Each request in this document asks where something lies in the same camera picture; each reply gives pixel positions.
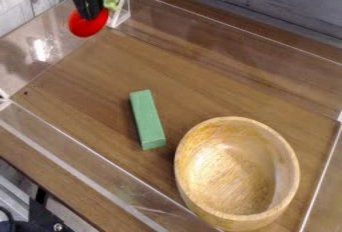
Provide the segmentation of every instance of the bowl rim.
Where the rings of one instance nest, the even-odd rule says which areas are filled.
[[[250,215],[228,214],[228,213],[223,213],[222,211],[218,211],[218,210],[212,209],[211,207],[199,206],[198,203],[191,199],[188,192],[186,192],[186,190],[182,186],[183,180],[180,179],[180,176],[179,176],[178,160],[182,157],[180,155],[182,155],[182,150],[183,150],[183,146],[184,146],[184,139],[203,125],[218,122],[218,121],[231,121],[231,120],[246,121],[248,123],[252,123],[252,124],[258,125],[260,128],[263,128],[264,130],[267,130],[272,135],[276,136],[276,138],[283,143],[286,151],[290,155],[290,160],[291,160],[290,164],[291,164],[292,169],[294,169],[292,185],[290,187],[288,193],[286,194],[286,196],[283,197],[280,202],[271,209],[267,209],[266,211],[263,211],[260,213],[255,213],[255,214],[250,214]],[[263,124],[263,123],[260,123],[260,122],[258,122],[258,121],[255,121],[254,119],[250,119],[250,118],[244,118],[244,117],[239,117],[239,116],[215,117],[215,118],[211,118],[211,119],[203,121],[198,125],[195,125],[190,129],[190,131],[186,133],[184,137],[182,138],[182,140],[179,142],[179,145],[178,145],[178,148],[176,148],[173,163],[175,163],[173,170],[175,170],[176,183],[178,183],[179,191],[182,191],[182,194],[180,194],[182,198],[183,198],[183,195],[184,195],[188,198],[188,200],[192,202],[192,204],[196,205],[198,208],[200,208],[207,214],[211,214],[212,216],[215,216],[220,219],[235,220],[235,221],[256,221],[256,220],[264,219],[267,217],[275,216],[276,214],[280,214],[282,211],[288,206],[288,204],[290,204],[290,202],[291,202],[291,200],[295,196],[298,187],[299,187],[299,179],[300,179],[299,162],[298,162],[298,158],[296,158],[296,155],[294,153],[294,150],[291,148],[291,145],[288,144],[286,139],[282,137],[282,135],[270,126],[267,126],[266,124]]]

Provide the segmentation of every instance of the green rectangular block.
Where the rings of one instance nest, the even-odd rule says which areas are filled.
[[[132,92],[129,99],[143,150],[164,146],[165,135],[151,91]]]

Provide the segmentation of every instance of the wooden bowl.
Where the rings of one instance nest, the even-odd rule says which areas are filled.
[[[222,117],[200,123],[182,139],[175,176],[188,208],[212,226],[246,231],[284,211],[299,185],[299,165],[268,126]]]

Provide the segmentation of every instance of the red object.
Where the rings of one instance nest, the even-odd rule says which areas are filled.
[[[96,19],[85,20],[81,18],[79,11],[73,10],[69,15],[69,31],[79,37],[95,35],[104,27],[109,17],[109,12],[104,8]]]

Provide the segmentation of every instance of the wooden tabletop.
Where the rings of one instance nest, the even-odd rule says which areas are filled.
[[[288,210],[262,231],[295,231],[336,131],[340,51],[324,55],[330,47],[322,45],[311,54],[304,42],[283,44],[287,33],[279,43],[155,0],[131,1],[132,19],[87,40],[12,99],[180,204],[172,161],[184,133],[218,116],[266,123],[294,148],[302,180]],[[153,93],[167,135],[167,146],[152,151],[140,149],[128,102],[141,89]],[[100,230],[151,230],[8,132],[0,134],[2,158]]]

